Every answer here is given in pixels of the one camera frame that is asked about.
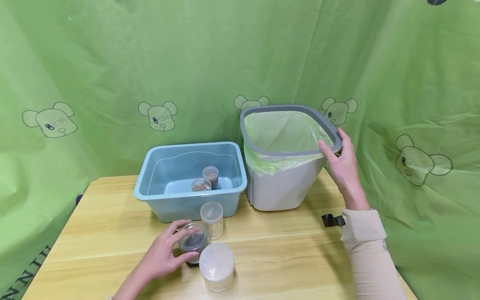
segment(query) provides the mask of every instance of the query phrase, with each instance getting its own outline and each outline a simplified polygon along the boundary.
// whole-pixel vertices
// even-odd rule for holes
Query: arm sleeve
[[[343,210],[342,241],[350,255],[358,300],[406,300],[376,210]]]

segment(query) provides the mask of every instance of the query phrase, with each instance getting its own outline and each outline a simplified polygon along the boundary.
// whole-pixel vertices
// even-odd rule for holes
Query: green fabric
[[[243,143],[245,162],[255,173],[273,175],[275,172],[299,167],[323,158],[318,140],[330,147],[333,142],[325,130],[312,117],[299,111],[270,111],[253,113],[245,117],[246,132],[251,143],[265,152],[281,153],[271,156],[255,151]],[[297,152],[317,151],[317,154],[291,155]]]
[[[241,143],[241,109],[295,103],[351,134],[419,299],[474,299],[479,15],[474,0],[0,1],[0,298],[20,299],[95,178],[137,174],[156,145]]]

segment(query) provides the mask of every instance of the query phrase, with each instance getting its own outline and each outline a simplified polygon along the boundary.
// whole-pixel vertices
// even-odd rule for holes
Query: trash can
[[[240,115],[247,165],[247,197],[262,211],[300,206],[325,164],[324,140],[334,153],[342,141],[332,123],[301,105],[262,106]]]

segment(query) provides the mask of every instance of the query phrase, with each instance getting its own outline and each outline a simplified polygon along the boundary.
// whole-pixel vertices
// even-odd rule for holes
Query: hand
[[[333,181],[342,193],[347,209],[368,210],[370,205],[360,185],[357,158],[353,150],[352,140],[340,128],[338,129],[338,135],[342,139],[343,146],[340,157],[337,157],[324,141],[319,140],[318,146],[328,161],[330,176],[332,176]]]
[[[141,261],[128,275],[113,300],[134,300],[153,279],[165,276],[178,269],[188,260],[199,255],[197,252],[184,253],[178,257],[173,256],[172,249],[183,237],[194,234],[197,228],[177,229],[190,222],[178,220],[170,224],[162,234],[155,238]]]

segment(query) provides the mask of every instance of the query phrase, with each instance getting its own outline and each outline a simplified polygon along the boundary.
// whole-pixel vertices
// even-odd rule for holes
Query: clear plastic jar
[[[226,290],[233,281],[235,259],[225,244],[211,244],[200,255],[200,272],[207,289],[215,293]]]
[[[208,236],[207,228],[200,223],[197,222],[190,222],[182,226],[181,229],[191,229],[191,228],[198,228],[198,231],[192,235],[183,237],[178,242],[178,246],[180,248],[180,252],[187,253],[187,252],[198,252],[199,254],[205,249],[206,246],[210,245],[210,238]],[[188,264],[198,264],[200,260],[200,256],[190,259],[187,261]]]
[[[210,240],[217,240],[223,234],[223,207],[220,203],[210,201],[200,208],[200,217],[205,223]]]
[[[212,184],[205,178],[197,178],[192,182],[192,192],[210,191]]]
[[[203,170],[203,176],[210,181],[212,190],[218,190],[218,169],[213,166],[206,167]]]

